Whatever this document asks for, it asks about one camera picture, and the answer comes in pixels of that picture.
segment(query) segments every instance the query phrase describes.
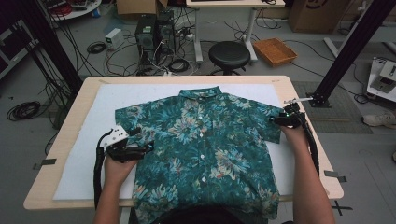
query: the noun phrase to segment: wooden crate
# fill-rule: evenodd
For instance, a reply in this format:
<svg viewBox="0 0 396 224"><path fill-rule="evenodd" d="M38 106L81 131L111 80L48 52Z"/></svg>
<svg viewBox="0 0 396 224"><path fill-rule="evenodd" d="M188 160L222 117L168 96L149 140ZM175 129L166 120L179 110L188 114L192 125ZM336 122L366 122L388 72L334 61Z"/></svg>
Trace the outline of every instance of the wooden crate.
<svg viewBox="0 0 396 224"><path fill-rule="evenodd" d="M294 50L278 38L256 41L253 43L253 48L273 67L289 63L297 58Z"/></svg>

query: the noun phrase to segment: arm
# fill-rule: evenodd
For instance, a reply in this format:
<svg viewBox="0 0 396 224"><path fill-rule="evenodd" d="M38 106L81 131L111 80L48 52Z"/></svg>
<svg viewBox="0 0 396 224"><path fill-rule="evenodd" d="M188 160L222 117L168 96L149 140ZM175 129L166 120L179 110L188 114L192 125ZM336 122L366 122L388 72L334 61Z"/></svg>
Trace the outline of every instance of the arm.
<svg viewBox="0 0 396 224"><path fill-rule="evenodd" d="M137 161L120 163L106 157L105 184L96 209L94 224L119 223L120 188L136 164Z"/></svg>
<svg viewBox="0 0 396 224"><path fill-rule="evenodd" d="M335 223L329 198L308 151L304 130L281 127L294 150L293 218L295 223Z"/></svg>

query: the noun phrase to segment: black stool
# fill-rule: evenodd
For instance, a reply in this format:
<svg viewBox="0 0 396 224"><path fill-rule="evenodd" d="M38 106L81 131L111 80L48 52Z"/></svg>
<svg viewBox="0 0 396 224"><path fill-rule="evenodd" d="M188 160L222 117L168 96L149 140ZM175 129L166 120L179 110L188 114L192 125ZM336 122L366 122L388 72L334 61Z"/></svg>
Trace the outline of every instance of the black stool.
<svg viewBox="0 0 396 224"><path fill-rule="evenodd" d="M213 71L210 75L223 71L223 75L229 76L232 73L240 75L234 69L242 68L244 71L245 65L250 61L250 52L242 44L233 41L222 41L210 48L210 61L220 67L220 69Z"/></svg>

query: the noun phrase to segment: person's left hand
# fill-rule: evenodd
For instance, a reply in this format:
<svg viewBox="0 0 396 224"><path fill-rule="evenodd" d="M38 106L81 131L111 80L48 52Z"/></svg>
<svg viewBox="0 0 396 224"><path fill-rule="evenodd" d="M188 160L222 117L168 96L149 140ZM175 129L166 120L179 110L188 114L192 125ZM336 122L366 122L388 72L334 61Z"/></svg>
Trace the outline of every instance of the person's left hand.
<svg viewBox="0 0 396 224"><path fill-rule="evenodd" d="M104 188L111 186L115 188L120 188L122 183L125 181L126 177L138 161L128 161L121 163L114 161L109 156L105 160L105 184Z"/></svg>

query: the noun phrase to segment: shirt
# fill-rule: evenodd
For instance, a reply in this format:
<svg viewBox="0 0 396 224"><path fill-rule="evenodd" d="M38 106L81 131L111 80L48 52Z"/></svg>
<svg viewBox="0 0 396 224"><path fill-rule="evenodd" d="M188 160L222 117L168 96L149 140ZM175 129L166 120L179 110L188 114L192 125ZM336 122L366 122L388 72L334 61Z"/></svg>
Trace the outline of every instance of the shirt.
<svg viewBox="0 0 396 224"><path fill-rule="evenodd" d="M116 110L129 144L154 141L136 167L134 208L140 224L173 208L224 205L276 218L279 193L268 148L281 108L222 93L219 87L180 91Z"/></svg>

